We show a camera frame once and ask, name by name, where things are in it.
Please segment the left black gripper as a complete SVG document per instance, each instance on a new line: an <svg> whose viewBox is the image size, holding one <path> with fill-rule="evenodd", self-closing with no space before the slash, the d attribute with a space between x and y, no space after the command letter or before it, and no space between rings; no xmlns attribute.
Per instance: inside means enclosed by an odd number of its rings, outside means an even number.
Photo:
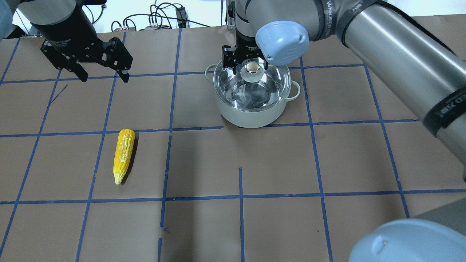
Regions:
<svg viewBox="0 0 466 262"><path fill-rule="evenodd" d="M133 57L118 37L107 42L98 38L88 22L77 22L77 30L67 28L64 23L40 25L45 41L40 51L59 70L75 73L86 82L88 73L82 63L96 63L116 71L124 83L128 83Z"/></svg>

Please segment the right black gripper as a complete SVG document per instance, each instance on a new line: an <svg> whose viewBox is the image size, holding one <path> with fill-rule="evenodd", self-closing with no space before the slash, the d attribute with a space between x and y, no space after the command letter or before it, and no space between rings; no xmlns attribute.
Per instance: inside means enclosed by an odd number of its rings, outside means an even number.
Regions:
<svg viewBox="0 0 466 262"><path fill-rule="evenodd" d="M236 31L236 45L231 47L224 45L222 47L222 67L223 69L231 68L236 71L236 67L243 61L255 58L261 58L265 70L268 69L269 63L266 61L262 51L259 49L255 37L244 35Z"/></svg>

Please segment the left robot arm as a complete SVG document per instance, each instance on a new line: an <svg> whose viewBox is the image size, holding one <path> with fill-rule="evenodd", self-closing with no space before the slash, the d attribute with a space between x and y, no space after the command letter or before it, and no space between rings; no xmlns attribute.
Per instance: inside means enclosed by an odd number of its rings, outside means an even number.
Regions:
<svg viewBox="0 0 466 262"><path fill-rule="evenodd" d="M83 0L2 0L1 38L10 34L13 14L20 10L45 38L40 51L56 69L73 72L86 82L82 63L96 63L128 82L133 57L119 38L98 38L83 5Z"/></svg>

